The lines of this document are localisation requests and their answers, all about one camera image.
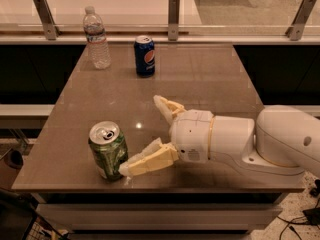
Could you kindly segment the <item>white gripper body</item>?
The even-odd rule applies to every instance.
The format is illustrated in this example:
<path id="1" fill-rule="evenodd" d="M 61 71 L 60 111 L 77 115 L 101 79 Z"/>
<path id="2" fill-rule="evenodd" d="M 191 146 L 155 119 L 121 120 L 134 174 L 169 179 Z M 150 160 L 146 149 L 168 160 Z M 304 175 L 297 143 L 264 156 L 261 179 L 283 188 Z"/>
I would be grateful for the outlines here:
<path id="1" fill-rule="evenodd" d="M 181 160 L 191 163 L 209 160 L 213 120 L 214 115 L 210 111 L 194 109 L 180 113 L 173 120 L 170 138 Z"/>

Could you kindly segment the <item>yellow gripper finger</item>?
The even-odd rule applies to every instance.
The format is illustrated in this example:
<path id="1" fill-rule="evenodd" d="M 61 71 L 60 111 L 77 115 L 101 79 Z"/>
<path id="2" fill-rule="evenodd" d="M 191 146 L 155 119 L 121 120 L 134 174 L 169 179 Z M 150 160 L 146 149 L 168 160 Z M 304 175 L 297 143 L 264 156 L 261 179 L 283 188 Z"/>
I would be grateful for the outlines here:
<path id="1" fill-rule="evenodd" d="M 140 153 L 122 163 L 119 173 L 126 177 L 142 175 L 172 166 L 178 159 L 176 148 L 171 143 L 164 144 L 157 138 Z"/>
<path id="2" fill-rule="evenodd" d="M 178 114 L 186 111 L 185 107 L 177 102 L 168 100 L 160 95 L 153 97 L 154 103 L 160 113 L 164 116 L 167 123 L 171 125 Z"/>

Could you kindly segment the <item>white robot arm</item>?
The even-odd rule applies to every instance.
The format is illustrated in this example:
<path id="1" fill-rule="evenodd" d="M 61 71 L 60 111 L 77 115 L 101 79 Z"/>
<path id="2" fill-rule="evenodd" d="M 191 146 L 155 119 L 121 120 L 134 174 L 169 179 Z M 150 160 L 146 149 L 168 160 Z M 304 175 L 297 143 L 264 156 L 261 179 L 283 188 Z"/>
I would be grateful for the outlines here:
<path id="1" fill-rule="evenodd" d="M 153 100 L 170 125 L 170 141 L 156 139 L 122 163 L 123 176 L 157 171 L 177 160 L 226 164 L 263 183 L 295 182 L 305 172 L 320 176 L 320 120 L 308 113 L 273 105 L 253 120 L 187 110 L 160 95 Z"/>

